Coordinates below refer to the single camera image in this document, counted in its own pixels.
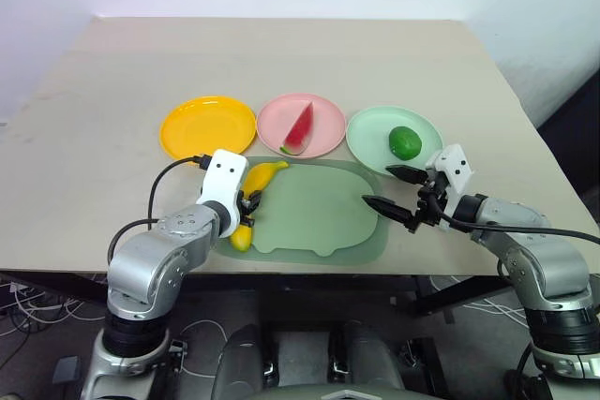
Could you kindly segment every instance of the plate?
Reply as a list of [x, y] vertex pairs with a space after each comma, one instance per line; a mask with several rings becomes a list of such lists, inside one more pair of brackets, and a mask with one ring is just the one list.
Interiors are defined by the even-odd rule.
[[[421, 138], [423, 147], [415, 158], [403, 161], [392, 154], [388, 137], [396, 126], [407, 126]], [[348, 123], [346, 141], [358, 161], [390, 176], [386, 166], [405, 164], [423, 170], [429, 157], [443, 148], [442, 136], [430, 121], [414, 111], [395, 106], [373, 107], [355, 114]]]
[[[312, 138], [302, 154], [285, 155], [279, 147], [308, 102], [312, 102], [314, 109]], [[316, 158], [331, 152], [342, 142], [346, 133], [346, 117], [338, 105], [326, 98], [314, 94], [285, 94], [262, 107], [256, 127], [262, 143], [273, 152], [289, 158]]]
[[179, 105], [160, 128], [160, 144], [174, 159], [212, 155], [216, 149], [244, 152], [256, 133], [254, 113], [231, 97], [205, 96]]

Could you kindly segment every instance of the green cutting board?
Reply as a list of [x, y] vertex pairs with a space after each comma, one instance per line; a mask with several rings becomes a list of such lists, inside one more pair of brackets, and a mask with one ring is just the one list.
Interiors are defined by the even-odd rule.
[[[281, 158], [250, 157], [250, 166]], [[351, 161], [290, 161], [262, 193], [253, 245], [242, 253], [229, 240], [217, 252], [237, 259], [314, 264], [364, 264], [381, 255], [387, 220], [361, 199], [381, 194], [375, 176]]]

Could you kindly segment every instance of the pink plate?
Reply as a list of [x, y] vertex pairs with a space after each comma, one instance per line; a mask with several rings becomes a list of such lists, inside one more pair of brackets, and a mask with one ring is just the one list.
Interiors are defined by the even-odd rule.
[[316, 158], [334, 150], [346, 134], [346, 117], [338, 105], [314, 94], [284, 94], [262, 107], [256, 119], [256, 128], [262, 143], [278, 154], [302, 109], [312, 102], [312, 138], [307, 149], [292, 158]]

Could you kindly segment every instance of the yellow plate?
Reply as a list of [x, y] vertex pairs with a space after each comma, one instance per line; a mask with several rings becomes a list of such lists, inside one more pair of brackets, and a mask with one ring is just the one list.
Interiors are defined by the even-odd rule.
[[206, 96], [179, 105], [160, 127], [160, 145], [174, 159], [212, 155], [216, 149], [244, 152], [256, 132], [254, 113], [225, 96]]

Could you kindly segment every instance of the toy fruit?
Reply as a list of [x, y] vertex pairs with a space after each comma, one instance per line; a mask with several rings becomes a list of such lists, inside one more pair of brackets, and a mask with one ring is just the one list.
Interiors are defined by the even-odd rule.
[[312, 136], [312, 102], [305, 106], [279, 150], [286, 155], [304, 152]]
[[229, 237], [230, 243], [235, 250], [240, 252], [248, 252], [252, 245], [252, 227], [248, 225], [241, 225], [235, 229], [233, 234]]
[[254, 191], [265, 189], [278, 170], [289, 167], [290, 165], [286, 161], [276, 161], [274, 163], [257, 164], [251, 168], [242, 184], [244, 199], [247, 199]]
[[389, 145], [392, 153], [402, 161], [413, 159], [421, 153], [423, 143], [421, 138], [407, 126], [392, 128], [389, 135]]
[[[242, 185], [244, 199], [247, 200], [254, 191], [262, 191], [265, 189], [279, 170], [289, 167], [290, 165], [286, 161], [276, 161], [274, 163], [257, 164], [251, 168]], [[239, 250], [240, 252], [248, 252], [252, 245], [252, 227], [240, 224], [229, 237], [229, 241], [232, 243], [234, 249]]]

